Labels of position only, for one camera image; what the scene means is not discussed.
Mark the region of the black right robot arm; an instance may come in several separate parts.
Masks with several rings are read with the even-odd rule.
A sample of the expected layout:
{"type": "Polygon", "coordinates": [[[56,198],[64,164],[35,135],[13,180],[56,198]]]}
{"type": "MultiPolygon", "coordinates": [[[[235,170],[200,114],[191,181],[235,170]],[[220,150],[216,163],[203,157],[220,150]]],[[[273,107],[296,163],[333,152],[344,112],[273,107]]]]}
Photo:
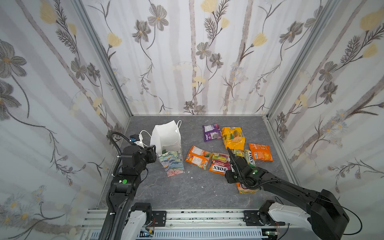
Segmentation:
{"type": "Polygon", "coordinates": [[[282,180],[260,167],[251,167],[246,159],[228,150],[231,169],[225,177],[229,184],[240,183],[249,190],[263,190],[291,203],[285,206],[266,201],[251,218],[253,224],[268,226],[286,223],[311,230],[321,240],[340,240],[350,218],[334,194],[317,192],[282,180]]]}

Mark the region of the orange white snack packet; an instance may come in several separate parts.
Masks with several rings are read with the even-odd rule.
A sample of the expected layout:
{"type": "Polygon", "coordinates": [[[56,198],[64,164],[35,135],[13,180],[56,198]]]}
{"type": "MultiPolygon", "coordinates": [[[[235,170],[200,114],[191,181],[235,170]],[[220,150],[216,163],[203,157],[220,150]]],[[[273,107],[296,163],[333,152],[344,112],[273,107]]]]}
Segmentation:
{"type": "Polygon", "coordinates": [[[212,154],[193,145],[187,154],[186,162],[207,170],[212,154]]]}

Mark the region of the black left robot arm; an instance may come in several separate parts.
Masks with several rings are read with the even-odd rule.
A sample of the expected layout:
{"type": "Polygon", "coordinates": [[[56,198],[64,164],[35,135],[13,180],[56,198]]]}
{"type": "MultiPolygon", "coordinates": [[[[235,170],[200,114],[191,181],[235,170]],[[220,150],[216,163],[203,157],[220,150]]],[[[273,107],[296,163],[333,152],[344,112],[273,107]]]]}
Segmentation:
{"type": "Polygon", "coordinates": [[[143,182],[143,171],[156,162],[155,146],[140,146],[122,133],[108,134],[118,155],[112,181],[106,195],[108,211],[99,235],[100,240],[135,240],[142,228],[152,236],[155,217],[150,203],[133,203],[137,190],[143,182]]]}

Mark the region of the green yellow Fox's candy packet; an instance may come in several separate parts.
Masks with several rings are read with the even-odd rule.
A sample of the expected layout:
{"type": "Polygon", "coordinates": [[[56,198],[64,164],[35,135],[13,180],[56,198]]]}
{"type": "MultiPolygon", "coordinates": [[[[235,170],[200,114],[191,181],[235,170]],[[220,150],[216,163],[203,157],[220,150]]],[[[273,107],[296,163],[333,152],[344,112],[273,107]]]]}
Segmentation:
{"type": "Polygon", "coordinates": [[[251,167],[256,166],[255,160],[253,159],[252,152],[250,150],[233,150],[233,153],[235,156],[244,157],[251,167]]]}

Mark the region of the pink Fox's candy packet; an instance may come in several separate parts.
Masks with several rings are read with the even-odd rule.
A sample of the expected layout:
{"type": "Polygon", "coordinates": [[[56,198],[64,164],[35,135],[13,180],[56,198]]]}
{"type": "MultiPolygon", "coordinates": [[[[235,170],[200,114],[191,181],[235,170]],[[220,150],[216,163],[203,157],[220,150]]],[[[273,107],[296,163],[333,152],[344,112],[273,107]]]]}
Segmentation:
{"type": "Polygon", "coordinates": [[[248,189],[244,184],[241,184],[241,183],[236,183],[236,186],[240,194],[256,193],[259,191],[259,189],[256,189],[256,190],[248,189]]]}

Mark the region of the floral white paper bag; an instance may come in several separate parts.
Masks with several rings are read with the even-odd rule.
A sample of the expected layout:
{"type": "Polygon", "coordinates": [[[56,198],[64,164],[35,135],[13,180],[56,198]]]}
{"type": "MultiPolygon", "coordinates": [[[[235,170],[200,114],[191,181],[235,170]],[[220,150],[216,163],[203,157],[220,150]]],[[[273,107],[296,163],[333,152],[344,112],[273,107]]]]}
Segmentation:
{"type": "Polygon", "coordinates": [[[150,137],[148,146],[156,146],[157,159],[162,164],[168,177],[183,174],[185,172],[180,127],[182,121],[171,121],[166,124],[156,125],[150,134],[146,130],[142,130],[140,134],[146,133],[150,137]]]}

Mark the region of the red orange Fox's candy packet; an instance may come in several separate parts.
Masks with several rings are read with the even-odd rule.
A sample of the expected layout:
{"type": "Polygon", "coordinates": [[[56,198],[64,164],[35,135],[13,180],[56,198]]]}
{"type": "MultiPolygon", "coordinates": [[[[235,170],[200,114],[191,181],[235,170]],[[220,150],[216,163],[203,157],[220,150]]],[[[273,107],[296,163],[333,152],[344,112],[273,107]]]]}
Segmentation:
{"type": "Polygon", "coordinates": [[[220,175],[225,175],[226,171],[231,170],[230,156],[222,153],[213,153],[211,157],[209,171],[220,175]]]}

